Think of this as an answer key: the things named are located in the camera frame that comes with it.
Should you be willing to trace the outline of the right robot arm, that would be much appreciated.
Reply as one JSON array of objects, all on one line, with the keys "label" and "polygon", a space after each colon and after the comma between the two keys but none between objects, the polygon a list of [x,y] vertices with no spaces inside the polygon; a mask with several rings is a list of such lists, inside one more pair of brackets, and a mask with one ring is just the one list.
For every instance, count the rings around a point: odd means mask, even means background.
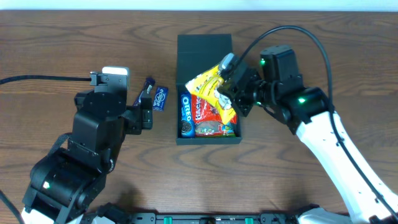
[{"label": "right robot arm", "polygon": [[232,53],[220,62],[218,91],[238,115],[253,106],[286,125],[318,159],[338,189],[349,216],[305,212],[298,222],[397,223],[397,195],[377,176],[354,145],[338,113],[319,87],[305,87],[295,52],[288,45],[264,49],[264,77]]}]

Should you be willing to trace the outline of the yellow nut snack bag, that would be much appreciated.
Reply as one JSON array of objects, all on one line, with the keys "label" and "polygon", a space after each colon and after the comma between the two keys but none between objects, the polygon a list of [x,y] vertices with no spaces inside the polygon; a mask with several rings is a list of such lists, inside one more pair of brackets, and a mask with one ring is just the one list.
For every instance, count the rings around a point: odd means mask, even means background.
[{"label": "yellow nut snack bag", "polygon": [[218,88],[224,83],[224,79],[221,77],[222,70],[220,64],[217,64],[188,81],[185,87],[192,95],[206,100],[214,107],[223,124],[230,122],[236,124],[237,116],[231,100],[218,91]]}]

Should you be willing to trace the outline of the dark purple chocolate bar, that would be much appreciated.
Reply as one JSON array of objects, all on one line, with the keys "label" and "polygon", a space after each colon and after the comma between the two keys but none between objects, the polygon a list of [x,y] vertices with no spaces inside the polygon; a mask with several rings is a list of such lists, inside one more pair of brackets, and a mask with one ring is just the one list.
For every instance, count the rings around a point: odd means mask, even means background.
[{"label": "dark purple chocolate bar", "polygon": [[144,82],[144,86],[140,92],[140,94],[138,95],[138,97],[135,99],[134,102],[134,106],[137,106],[141,103],[141,97],[144,93],[149,94],[151,89],[154,87],[155,85],[155,80],[151,77],[146,78],[145,82]]}]

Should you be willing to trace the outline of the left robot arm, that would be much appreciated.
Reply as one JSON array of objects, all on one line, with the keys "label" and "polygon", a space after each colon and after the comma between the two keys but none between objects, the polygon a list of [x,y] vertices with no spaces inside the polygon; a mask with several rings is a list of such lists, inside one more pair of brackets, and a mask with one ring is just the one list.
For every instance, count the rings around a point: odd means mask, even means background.
[{"label": "left robot arm", "polygon": [[152,128],[152,101],[144,95],[127,105],[130,72],[104,67],[90,73],[92,89],[74,97],[76,113],[70,133],[61,135],[30,172],[22,199],[25,223],[89,223],[90,203],[104,189],[127,135]]}]

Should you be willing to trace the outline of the green Haribo gummy bag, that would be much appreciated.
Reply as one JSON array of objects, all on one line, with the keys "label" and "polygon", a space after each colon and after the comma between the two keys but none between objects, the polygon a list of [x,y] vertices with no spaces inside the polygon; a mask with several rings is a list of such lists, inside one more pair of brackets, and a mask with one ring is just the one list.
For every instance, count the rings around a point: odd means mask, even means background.
[{"label": "green Haribo gummy bag", "polygon": [[195,125],[195,137],[220,138],[235,137],[235,132],[230,124],[222,124],[218,121],[204,121]]}]

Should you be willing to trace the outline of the red snack bag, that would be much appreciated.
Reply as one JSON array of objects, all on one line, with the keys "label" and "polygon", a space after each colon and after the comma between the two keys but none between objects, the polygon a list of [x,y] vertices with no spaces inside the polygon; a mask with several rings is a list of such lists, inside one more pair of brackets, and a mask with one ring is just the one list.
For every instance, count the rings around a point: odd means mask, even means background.
[{"label": "red snack bag", "polygon": [[[192,115],[195,124],[204,121],[218,121],[222,123],[221,116],[217,109],[211,106],[206,100],[195,95],[192,95]],[[233,127],[237,122],[237,116],[235,115],[227,124]]]}]

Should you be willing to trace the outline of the blue Oreo cookie pack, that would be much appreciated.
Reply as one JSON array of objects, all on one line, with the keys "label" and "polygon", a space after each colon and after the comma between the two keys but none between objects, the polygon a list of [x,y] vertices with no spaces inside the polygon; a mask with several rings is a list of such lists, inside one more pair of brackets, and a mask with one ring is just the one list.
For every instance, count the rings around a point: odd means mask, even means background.
[{"label": "blue Oreo cookie pack", "polygon": [[192,96],[186,91],[181,94],[181,133],[183,138],[195,137],[195,123],[192,118]]}]

